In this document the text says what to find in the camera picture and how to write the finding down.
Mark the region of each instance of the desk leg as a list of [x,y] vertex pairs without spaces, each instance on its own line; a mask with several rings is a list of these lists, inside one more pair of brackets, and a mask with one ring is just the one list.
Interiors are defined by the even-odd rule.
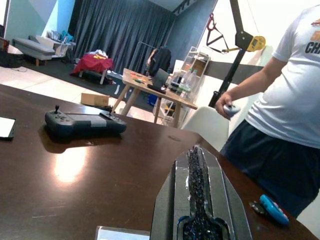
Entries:
[[107,73],[107,69],[105,69],[105,70],[103,71],[103,73],[102,73],[102,77],[101,77],[101,80],[100,80],[100,84],[103,84],[103,83],[104,83],[106,73]]
[[174,111],[174,119],[173,119],[173,127],[177,128],[179,124],[180,118],[180,110],[181,110],[181,102],[175,103],[175,111]]
[[126,92],[128,92],[130,86],[129,85],[125,85],[124,89],[122,90],[120,96],[118,97],[118,99],[116,100],[115,104],[113,105],[112,108],[112,112],[114,113],[116,108],[118,107],[119,103],[122,101],[122,99],[124,99]]
[[156,109],[155,109],[155,115],[154,115],[154,121],[153,123],[156,124],[157,120],[158,120],[158,115],[159,115],[159,109],[160,109],[160,105],[161,105],[161,97],[158,97],[157,102],[156,102]]
[[126,115],[128,114],[128,112],[129,112],[132,104],[134,104],[134,102],[136,101],[139,93],[140,93],[140,89],[135,88],[135,89],[133,90],[133,92],[132,92],[129,100],[126,102],[126,105],[125,105],[124,109],[123,109],[122,112],[121,112],[121,115],[126,116]]

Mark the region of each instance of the light blue wall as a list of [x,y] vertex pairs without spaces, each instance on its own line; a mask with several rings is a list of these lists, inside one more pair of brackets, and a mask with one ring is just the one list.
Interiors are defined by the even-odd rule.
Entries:
[[58,25],[57,31],[68,31],[69,23],[74,9],[75,0],[58,0]]
[[47,25],[59,32],[68,30],[74,4],[75,0],[10,0],[4,37],[12,42],[42,35]]

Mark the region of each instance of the man's hand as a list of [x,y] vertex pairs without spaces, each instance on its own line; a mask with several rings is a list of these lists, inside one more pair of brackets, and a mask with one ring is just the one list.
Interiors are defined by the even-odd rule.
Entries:
[[232,98],[228,92],[222,94],[219,100],[215,104],[216,111],[224,118],[230,120],[230,117],[226,114],[224,110],[224,105],[232,105]]

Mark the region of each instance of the sparkly black object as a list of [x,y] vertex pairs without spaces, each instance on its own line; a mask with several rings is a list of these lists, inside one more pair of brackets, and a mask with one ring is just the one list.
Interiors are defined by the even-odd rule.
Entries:
[[191,212],[190,220],[183,226],[183,240],[223,240],[221,224],[206,212],[204,172],[196,146],[189,151],[188,166],[190,206],[195,205],[195,213]]

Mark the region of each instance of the blue container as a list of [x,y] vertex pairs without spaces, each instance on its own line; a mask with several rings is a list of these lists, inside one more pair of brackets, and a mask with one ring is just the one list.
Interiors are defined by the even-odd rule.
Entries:
[[158,97],[156,95],[150,94],[148,98],[148,104],[154,106],[156,104],[157,98]]

